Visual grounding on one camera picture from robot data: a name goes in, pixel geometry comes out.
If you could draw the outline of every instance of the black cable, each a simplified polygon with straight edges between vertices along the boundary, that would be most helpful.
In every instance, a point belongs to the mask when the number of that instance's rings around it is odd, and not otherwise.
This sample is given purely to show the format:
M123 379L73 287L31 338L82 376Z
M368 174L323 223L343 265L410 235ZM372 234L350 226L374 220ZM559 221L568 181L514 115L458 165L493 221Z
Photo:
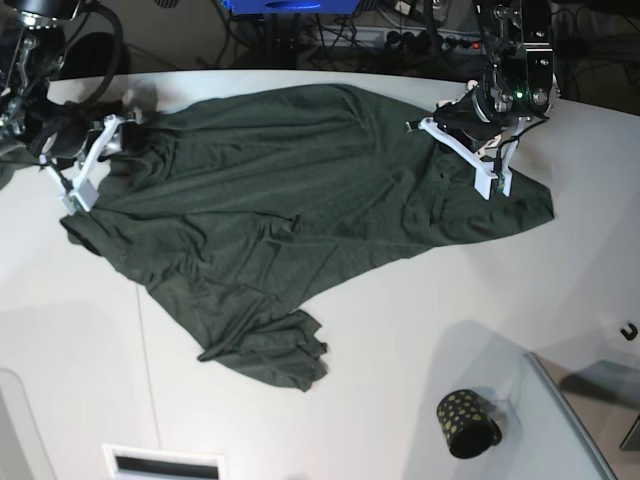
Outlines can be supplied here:
M118 16L110 9L101 5L97 2L90 3L86 6L86 12L96 13L101 17L104 17L111 26L113 27L113 51L111 52L111 61L109 62L109 66L107 67L107 72L100 83L100 86L93 92L89 98L80 102L80 107L87 107L94 104L96 101L104 95L104 93L109 88L109 85L113 81L116 73L118 72L118 67L120 66L120 57L122 55L122 47L124 45L124 32L122 30L122 24L120 23L120 19Z
M222 46L222 49L220 50L220 53L218 54L218 57L216 59L216 63L214 64L215 68L220 68L220 61L222 60L222 57L224 56L224 53L226 52L227 48L229 47L229 42L231 41L231 16L229 16L229 18L225 19L224 13L222 12L222 7L219 5L218 0L211 0L210 3L214 6L214 8L216 9L216 12L218 13L218 18L220 19L220 21L222 22L222 25L224 27L224 44Z
M558 15L558 14L564 13L564 12L568 13L569 15L571 15L571 19L573 20L573 29L574 29L575 33L579 34L580 27L578 26L578 17L576 16L575 12L572 12L568 8L561 8L561 9L553 12L551 14L551 16L553 17L555 15Z
M320 22L318 22L318 21L315 21L315 22L314 22L314 21L312 20L312 22L313 22L313 23L314 23L314 24L315 24L315 25L316 25L316 26L317 26L321 31L322 31L322 30L324 30L324 31L326 31L326 32L333 33L334 35L337 35L338 37L341 37L341 38L344 38L344 39L346 39L346 40L349 40L349 42L352 42L352 41L353 41L353 45L354 45L355 47L358 47L358 48L359 48L360 50L362 50L363 52L366 52L366 53L368 53L369 55L372 55L372 56L376 56L376 55L377 55L376 53L372 52L368 47L366 47L366 46L365 46L365 45L363 45L362 43L358 42L357 40L354 40L353 38L350 38L350 37L348 37L348 36L346 36L346 35L344 35L344 34L340 34L340 32L337 32L336 30L332 30L332 29L330 29L330 28L328 28L328 27L325 27L324 25L322 25L322 23L320 23Z
M336 22L338 23L338 25L341 25L340 26L340 33L338 33L338 35L336 35L336 38L333 40L333 43L331 44L331 47L329 47L328 54L333 53L333 49L336 48L336 44L340 40L340 37L343 36L342 34L344 33L344 29L347 28L346 22L340 23L338 20L336 20Z
M84 30L84 27L87 26L87 22L89 21L89 19L91 18L91 14L93 12L89 11L85 14L84 18L82 19L82 23L78 26L78 28L76 28L76 31L73 32L73 35L71 35L69 37L69 40L67 40L66 42L66 47L69 47L69 45L71 45L77 38L78 36L82 33L82 30Z
M633 22L629 19L629 17L622 17L622 18L624 18L624 19L627 21L627 23L628 23L629 25L631 25L631 26L634 28L634 30L635 30L636 32L640 33L640 27L638 27L635 23L633 23Z
M224 36L224 44L218 53L218 57L216 58L216 62L214 63L215 68L220 69L220 62L222 62L222 57L224 57L227 48L229 48L229 43L231 42L231 35L228 34L230 31L231 17L227 18L224 22L225 30L227 34Z
M449 58L442 50L442 43L438 36L438 26L436 25L436 19L433 14L433 0L424 0L424 25L427 29L427 35L429 35L429 40L431 40L431 45L433 46L436 55L440 60L442 60L447 68L451 68Z
M330 61L330 55L329 55L329 49L327 48L327 42L324 39L324 32L323 32L323 28L322 28L322 23L320 22L320 15L318 15L316 13L316 21L317 21L317 25L318 25L318 32L320 34L320 41L322 42L322 50L324 52L324 56L327 59L327 61ZM338 71L338 69L335 67L335 65L333 65L333 69L335 71Z
M531 130L533 130L534 128L539 127L540 125L547 123L546 120L542 120L538 123L534 123L533 125L528 126L527 128L525 128L522 132L520 132L518 135L513 135L510 139L505 140L504 142L502 142L500 144L500 147L498 147L498 151L496 152L496 160L501 161L502 160L502 149L504 147L506 147L507 145L509 145L510 143L513 142L517 142L519 141L524 135L526 135L528 132L530 132Z
M138 52L140 52L143 55L146 55L149 58L153 58L154 60L157 60L158 62L164 64L165 66L169 67L169 68L173 68L174 70L184 70L183 68L180 68L178 66L176 66L175 64L165 60L162 57L157 56L155 53L152 53L148 50L145 50L142 47L139 47L137 45L133 45L132 43L127 43L127 46L131 49L131 50L137 50Z

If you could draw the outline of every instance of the black clip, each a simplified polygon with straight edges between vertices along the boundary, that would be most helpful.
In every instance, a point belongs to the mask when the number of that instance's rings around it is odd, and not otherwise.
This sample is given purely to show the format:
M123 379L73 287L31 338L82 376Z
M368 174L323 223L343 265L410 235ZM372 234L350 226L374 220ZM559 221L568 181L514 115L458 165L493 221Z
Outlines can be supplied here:
M620 329L620 333L622 333L622 335L624 336L624 338L626 338L627 340L629 340L630 342L635 340L636 337L638 336L638 327L636 327L633 323L629 324L629 330L625 328Z

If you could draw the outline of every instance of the wire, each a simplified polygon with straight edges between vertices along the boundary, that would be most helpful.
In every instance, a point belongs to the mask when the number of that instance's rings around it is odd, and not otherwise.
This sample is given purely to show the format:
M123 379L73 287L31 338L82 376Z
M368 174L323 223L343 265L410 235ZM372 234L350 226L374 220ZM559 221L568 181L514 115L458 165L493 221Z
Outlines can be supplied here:
M561 8L561 9L553 12L551 14L551 16L553 17L555 15L559 15L560 13L564 13L564 12L568 13L569 15L571 15L571 19L573 20L573 29L574 29L575 33L579 34L580 28L578 27L578 17L575 14L575 12L569 10L568 8Z
M357 40L348 37L344 34L341 34L340 32L336 31L336 30L332 30L331 28L325 27L324 25L322 25L322 23L320 23L319 21L313 21L311 20L313 23L315 23L315 25L320 29L320 31L322 32L322 30L329 32L329 33L333 33L334 35L337 35L340 38L344 38L346 40L349 40L349 43L352 43L354 47L358 47L360 50L368 53L369 55L377 55L375 53L373 53L368 47L366 47L365 45L363 45L362 43L358 42Z
M636 32L640 33L640 27L638 27L635 23L633 23L633 22L629 19L629 17L622 17L622 18L624 18L624 19L627 21L627 23L628 23L629 25L631 25L631 26L634 28L634 30L635 30Z
M85 14L84 18L82 19L82 23L78 26L78 28L76 29L75 32L73 32L73 35L71 35L71 37L69 37L69 40L67 40L66 42L66 46L65 49L71 45L77 38L78 36L82 33L82 30L84 30L84 27L87 26L87 22L89 21L89 19L91 18L91 14L93 12L89 11Z
M214 63L214 68L220 69L220 62L222 61L222 57L224 56L225 52L227 51L227 48L229 47L229 42L231 41L231 37L232 37L231 16L225 19L225 15L222 12L222 7L218 4L218 0L210 0L210 3L216 9L216 12L218 13L218 18L220 18L220 21L224 26L224 34L225 34L224 44L222 45L222 49L220 49L220 52L218 53L218 57L216 58L216 62Z
M89 98L80 102L80 106L87 107L92 105L96 101L104 95L109 88L109 85L113 81L113 78L116 76L118 72L118 67L120 66L120 58L122 56L122 47L124 45L124 31L122 29L122 24L120 23L120 19L113 12L113 10L108 9L104 5L101 5L97 2L90 3L87 5L87 12L94 12L104 17L109 21L111 27L113 28L113 51L111 52L111 61L109 62L109 66L107 67L107 72L104 74L104 78L100 83L100 86L93 92Z
M229 32L230 30L231 17L227 18L224 22L225 30ZM220 62L222 62L222 57L224 57L227 48L229 48L229 43L231 42L231 35L225 35L224 44L218 53L218 57L216 58L216 62L214 63L215 68L220 69Z
M133 45L133 44L131 44L131 43L127 43L127 46L128 46L131 50L136 50L136 51L138 51L139 53L141 53L141 54L143 54L143 55L146 55L146 56L147 56L147 57L149 57L149 58L153 58L154 60L157 60L158 62L160 62L160 63L164 64L165 66L167 66L167 67L169 67L169 68L173 68L174 70L178 70L178 71L180 71L180 70L184 70L184 69L182 69L182 68L180 68L180 67L176 66L175 64L173 64L173 63L171 63L171 62L169 62L169 61L165 60L164 58L159 57L159 56L157 56L156 54L154 54L154 53L152 53L152 52L150 52L150 51L148 51L148 50L145 50L145 49L144 49L144 48L142 48L142 47L139 47L139 46L137 46L137 45Z
M517 142L517 141L519 141L519 140L520 140L524 135L526 135L528 132L530 132L530 131L531 131L531 130L533 130L534 128L539 127L540 125L542 125L542 124L544 124L544 123L547 123L547 121L546 121L546 120L542 120L542 121L540 121L540 122L538 122L538 123L534 123L533 125L530 125L530 126L528 126L527 128L525 128L525 129L524 129L521 133L519 133L518 135L514 135L514 136L512 136L510 139L505 140L504 142L502 142L502 143L500 144L500 147L498 147L498 151L496 152L496 159L500 159L500 160L501 160L501 159L503 158L503 157L502 157L502 149L503 149L505 146L509 145L510 143L513 143L513 142Z

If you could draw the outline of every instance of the power strip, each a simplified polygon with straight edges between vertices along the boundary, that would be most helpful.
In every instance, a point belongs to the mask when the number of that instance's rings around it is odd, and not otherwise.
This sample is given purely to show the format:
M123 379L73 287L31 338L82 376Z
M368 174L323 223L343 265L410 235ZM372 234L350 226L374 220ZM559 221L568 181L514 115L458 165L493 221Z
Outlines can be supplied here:
M353 38L359 45L367 48L384 48L387 43L387 35L391 32L400 33L397 28L389 27L366 27L357 25L356 35ZM348 27L341 25L326 25L322 29L322 36L319 29L312 31L312 38L316 45L322 45L322 37L326 45L334 45L336 47L349 47L352 44L352 32ZM424 28L406 27L402 29L402 34L407 32L413 33L416 37L424 32ZM456 53L464 55L480 55L482 53L482 45L480 36L477 33L461 33L450 30L438 30L442 37L442 49L455 49Z

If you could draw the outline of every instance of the white vent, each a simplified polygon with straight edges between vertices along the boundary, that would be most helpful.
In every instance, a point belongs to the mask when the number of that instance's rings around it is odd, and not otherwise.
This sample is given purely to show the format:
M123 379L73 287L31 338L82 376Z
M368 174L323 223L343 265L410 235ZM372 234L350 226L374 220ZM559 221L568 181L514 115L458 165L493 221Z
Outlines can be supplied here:
M104 445L114 480L225 480L223 457Z

